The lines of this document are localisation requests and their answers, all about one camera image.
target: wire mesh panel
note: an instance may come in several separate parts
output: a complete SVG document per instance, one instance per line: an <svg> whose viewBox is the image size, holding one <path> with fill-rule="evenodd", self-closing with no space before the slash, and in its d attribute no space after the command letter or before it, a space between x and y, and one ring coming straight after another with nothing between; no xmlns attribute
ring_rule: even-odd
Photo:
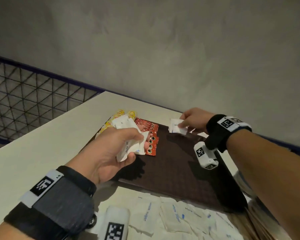
<svg viewBox="0 0 300 240"><path fill-rule="evenodd" d="M103 92L69 81L0 62L0 139L13 141Z"/></svg>

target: gray wall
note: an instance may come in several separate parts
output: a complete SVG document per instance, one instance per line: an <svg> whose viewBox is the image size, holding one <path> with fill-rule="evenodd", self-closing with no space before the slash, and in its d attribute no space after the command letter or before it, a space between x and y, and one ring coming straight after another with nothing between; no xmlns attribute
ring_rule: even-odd
<svg viewBox="0 0 300 240"><path fill-rule="evenodd" d="M0 0L0 56L300 145L300 0Z"/></svg>

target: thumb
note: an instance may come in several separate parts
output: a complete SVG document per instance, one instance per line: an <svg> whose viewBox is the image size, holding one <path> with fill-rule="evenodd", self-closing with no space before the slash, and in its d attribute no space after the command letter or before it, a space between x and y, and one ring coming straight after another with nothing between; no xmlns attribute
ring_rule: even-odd
<svg viewBox="0 0 300 240"><path fill-rule="evenodd" d="M185 128L187 126L189 126L189 120L188 120L188 118L186 118L184 121L182 121L180 124L178 124L179 128Z"/></svg>

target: brown leather surface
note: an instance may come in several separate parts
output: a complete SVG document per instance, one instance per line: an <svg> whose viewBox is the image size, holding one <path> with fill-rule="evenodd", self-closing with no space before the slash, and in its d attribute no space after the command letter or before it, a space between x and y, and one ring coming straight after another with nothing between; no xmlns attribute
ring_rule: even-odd
<svg viewBox="0 0 300 240"><path fill-rule="evenodd" d="M218 167L200 167L194 145L204 137L169 133L159 126L157 155L137 155L136 161L121 169L113 180L153 192L191 200L208 208L240 213L247 207L244 195L225 166L219 153Z"/></svg>

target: white plastic device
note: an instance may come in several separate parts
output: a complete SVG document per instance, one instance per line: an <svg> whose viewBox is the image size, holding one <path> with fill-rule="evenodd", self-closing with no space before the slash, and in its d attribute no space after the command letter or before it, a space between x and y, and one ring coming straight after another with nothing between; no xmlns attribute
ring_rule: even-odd
<svg viewBox="0 0 300 240"><path fill-rule="evenodd" d="M193 148L202 168L211 170L219 165L219 162L216 160L216 155L214 154L215 150L209 150L203 141L199 141Z"/></svg>
<svg viewBox="0 0 300 240"><path fill-rule="evenodd" d="M96 225L87 232L97 234L100 240L126 240L130 211L127 208L109 206L106 212L95 212Z"/></svg>

